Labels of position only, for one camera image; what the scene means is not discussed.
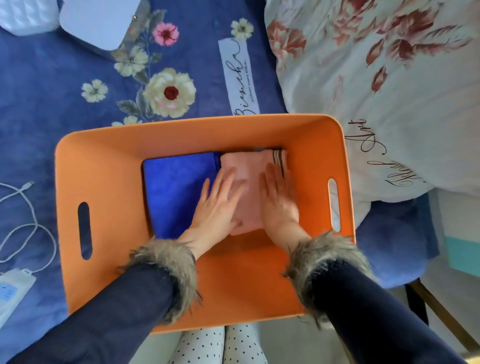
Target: navy sleeve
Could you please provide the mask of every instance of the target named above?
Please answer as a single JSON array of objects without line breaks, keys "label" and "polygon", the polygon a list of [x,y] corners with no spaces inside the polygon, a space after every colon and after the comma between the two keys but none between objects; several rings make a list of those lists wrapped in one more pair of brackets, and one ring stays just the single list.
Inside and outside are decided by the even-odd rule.
[{"label": "navy sleeve", "polygon": [[350,264],[312,276],[314,304],[327,314],[358,364],[465,361],[395,297]]},{"label": "navy sleeve", "polygon": [[8,363],[127,364],[174,304],[176,290],[166,270],[133,266]]}]

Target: white charging cable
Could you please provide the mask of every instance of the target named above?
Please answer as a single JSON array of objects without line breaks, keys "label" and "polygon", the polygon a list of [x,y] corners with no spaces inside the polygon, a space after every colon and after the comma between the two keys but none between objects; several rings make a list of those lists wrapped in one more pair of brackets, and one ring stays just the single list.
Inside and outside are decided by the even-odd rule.
[{"label": "white charging cable", "polygon": [[50,239],[52,240],[53,242],[53,254],[52,254],[52,258],[50,258],[50,260],[48,261],[47,264],[45,264],[43,267],[41,267],[40,269],[37,269],[37,270],[29,270],[29,269],[24,269],[24,271],[27,271],[28,273],[32,274],[32,273],[37,273],[37,272],[40,272],[42,270],[44,270],[46,267],[48,267],[52,262],[53,262],[53,259],[55,259],[55,255],[57,254],[57,241],[55,240],[55,237],[53,236],[53,234],[50,232],[50,230],[48,230],[45,226],[43,225],[40,225],[36,219],[36,215],[35,215],[35,210],[33,208],[33,205],[32,203],[30,202],[30,200],[27,198],[27,196],[25,196],[24,194],[24,191],[25,190],[28,190],[30,187],[33,186],[33,182],[30,181],[30,182],[27,182],[25,183],[20,189],[16,188],[16,187],[13,187],[13,186],[10,186],[9,184],[5,184],[5,183],[1,183],[0,182],[0,186],[4,186],[4,187],[8,187],[8,188],[11,188],[12,190],[14,190],[15,192],[12,193],[12,194],[9,194],[3,198],[0,199],[0,204],[5,201],[7,198],[10,198],[10,197],[13,197],[17,194],[19,194],[20,196],[22,196],[24,198],[24,200],[27,202],[28,206],[30,207],[30,211],[32,212],[32,218],[33,218],[33,223],[30,223],[30,224],[24,224],[24,225],[20,225],[20,226],[17,226],[15,229],[13,229],[11,232],[8,233],[8,235],[6,236],[5,239],[3,239],[2,243],[0,244],[0,252],[3,248],[3,246],[6,244],[6,242],[10,239],[10,237],[13,235],[13,233],[15,233],[17,230],[20,230],[22,228],[26,228],[27,226],[33,226],[33,230],[32,232],[30,233],[30,235],[28,235],[28,237],[26,238],[26,240],[24,241],[24,243],[22,244],[22,246],[20,248],[17,249],[16,252],[10,254],[6,259],[0,259],[0,263],[6,263],[8,262],[10,259],[12,259],[14,256],[16,256],[18,253],[20,253],[23,248],[25,248],[25,246],[27,245],[28,241],[30,240],[30,238],[36,233],[36,231],[38,230],[38,228],[42,228],[43,230],[45,230],[47,232],[47,234],[49,235]]}]

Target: cream flower print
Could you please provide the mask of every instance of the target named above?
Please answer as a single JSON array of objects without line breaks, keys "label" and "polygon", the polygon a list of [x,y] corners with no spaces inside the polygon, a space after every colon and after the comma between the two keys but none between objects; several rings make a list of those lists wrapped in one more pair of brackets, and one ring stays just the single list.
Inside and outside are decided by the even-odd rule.
[{"label": "cream flower print", "polygon": [[142,121],[138,120],[136,116],[127,116],[126,118],[123,118],[123,122],[114,121],[112,126],[135,125],[141,123]]},{"label": "cream flower print", "polygon": [[197,89],[187,73],[166,68],[154,74],[145,87],[144,97],[155,114],[179,118],[195,102]]},{"label": "cream flower print", "polygon": [[93,80],[91,84],[82,85],[82,96],[88,102],[100,102],[105,99],[108,87],[100,80]]},{"label": "cream flower print", "polygon": [[148,54],[139,46],[133,47],[130,54],[119,52],[112,55],[117,61],[114,67],[123,77],[130,77],[143,71],[148,63]]},{"label": "cream flower print", "polygon": [[253,25],[245,18],[241,18],[237,22],[234,20],[231,27],[232,35],[236,39],[248,39],[252,36]]}]

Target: bin handle hole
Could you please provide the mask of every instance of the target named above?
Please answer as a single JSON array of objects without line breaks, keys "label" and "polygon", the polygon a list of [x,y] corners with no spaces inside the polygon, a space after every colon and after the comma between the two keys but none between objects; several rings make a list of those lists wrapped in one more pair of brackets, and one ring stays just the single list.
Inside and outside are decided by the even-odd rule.
[{"label": "bin handle hole", "polygon": [[332,228],[335,232],[340,232],[340,207],[338,205],[338,188],[333,178],[328,180],[328,196],[330,200],[330,217]]},{"label": "bin handle hole", "polygon": [[90,259],[92,256],[92,232],[90,230],[90,208],[87,202],[78,205],[78,231],[80,233],[80,248],[82,258]]}]

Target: hand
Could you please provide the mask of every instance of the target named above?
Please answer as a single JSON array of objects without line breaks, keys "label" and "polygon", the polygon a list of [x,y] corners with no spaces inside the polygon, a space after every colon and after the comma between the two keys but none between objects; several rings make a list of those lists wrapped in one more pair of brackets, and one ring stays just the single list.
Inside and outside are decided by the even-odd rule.
[{"label": "hand", "polygon": [[187,243],[195,259],[225,239],[241,224],[239,221],[232,221],[232,217],[246,182],[232,188],[235,173],[235,169],[225,171],[222,168],[213,183],[210,196],[208,195],[210,180],[208,178],[205,180],[192,224],[177,240],[180,243]]},{"label": "hand", "polygon": [[280,166],[269,163],[266,172],[260,174],[259,183],[262,220],[269,238],[287,253],[300,241],[311,239],[299,225],[290,172],[284,179]]}]

